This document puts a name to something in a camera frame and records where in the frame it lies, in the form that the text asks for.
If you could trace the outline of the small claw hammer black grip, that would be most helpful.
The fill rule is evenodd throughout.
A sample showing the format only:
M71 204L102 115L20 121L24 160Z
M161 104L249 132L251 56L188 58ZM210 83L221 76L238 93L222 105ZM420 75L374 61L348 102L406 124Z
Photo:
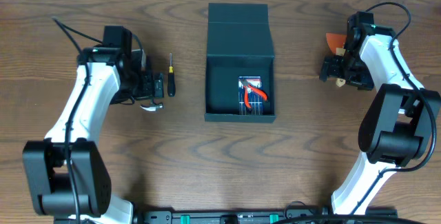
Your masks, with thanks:
M156 112L163 109L163 104L151 102L149 105L140 105L140 107L148 112Z

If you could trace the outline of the black yellow screwdriver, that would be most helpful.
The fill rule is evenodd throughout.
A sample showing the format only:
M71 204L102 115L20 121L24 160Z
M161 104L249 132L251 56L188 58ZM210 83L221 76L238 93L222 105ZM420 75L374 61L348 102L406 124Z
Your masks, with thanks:
M167 93L169 97L173 97L176 94L175 74L173 67L173 55L170 53L170 66L168 72Z

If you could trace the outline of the orange scraper wooden handle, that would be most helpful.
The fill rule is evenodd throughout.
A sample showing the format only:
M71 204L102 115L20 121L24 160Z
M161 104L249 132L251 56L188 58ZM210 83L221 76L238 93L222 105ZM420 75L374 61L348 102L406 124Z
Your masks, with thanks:
M344 49L347 36L345 34L327 33L326 39L329 49L333 52L332 56L328 56L330 60L328 75L336 78L336 85L341 88L345 83L344 76Z

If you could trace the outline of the precision screwdriver set case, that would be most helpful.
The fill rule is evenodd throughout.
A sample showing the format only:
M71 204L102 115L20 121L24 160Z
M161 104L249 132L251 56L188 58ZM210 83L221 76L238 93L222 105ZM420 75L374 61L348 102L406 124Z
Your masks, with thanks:
M260 77L238 78L238 104L240 115L263 115L267 95Z

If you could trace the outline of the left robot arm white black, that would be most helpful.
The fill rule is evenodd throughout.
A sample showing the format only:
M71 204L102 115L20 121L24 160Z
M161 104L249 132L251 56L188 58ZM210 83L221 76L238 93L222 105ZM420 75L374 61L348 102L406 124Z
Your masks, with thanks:
M155 112L163 104L163 76L153 74L139 38L123 26L105 26L103 38L79 50L76 81L58 121L41 141L28 141L23 165L38 215L56 223L141 223L130 201L112 193L99 153L99 137L111 105Z

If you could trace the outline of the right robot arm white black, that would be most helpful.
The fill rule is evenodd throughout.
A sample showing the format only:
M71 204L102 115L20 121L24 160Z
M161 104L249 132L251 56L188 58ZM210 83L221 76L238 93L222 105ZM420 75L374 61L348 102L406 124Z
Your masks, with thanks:
M357 12L347 20L347 34L327 34L332 50L320 80L333 77L359 90L376 90L358 132L360 153L344 183L331 195L335 214L365 214L374 196L397 172L408 169L430 146L440 110L440 94L412 75L392 28L377 26L373 13Z

